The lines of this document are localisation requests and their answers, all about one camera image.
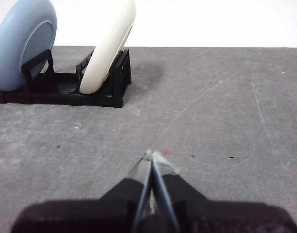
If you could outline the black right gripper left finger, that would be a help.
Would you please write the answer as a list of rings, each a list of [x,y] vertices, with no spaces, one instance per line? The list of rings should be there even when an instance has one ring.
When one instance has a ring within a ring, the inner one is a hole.
[[[49,200],[17,217],[13,233],[129,233],[136,229],[149,198],[152,151],[99,199]]]

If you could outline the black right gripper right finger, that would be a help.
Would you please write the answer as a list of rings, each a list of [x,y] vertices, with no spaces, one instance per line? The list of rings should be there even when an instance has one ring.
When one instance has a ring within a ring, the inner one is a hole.
[[[210,200],[186,182],[160,152],[154,151],[151,159],[166,210],[182,233],[297,233],[296,223],[283,208]]]

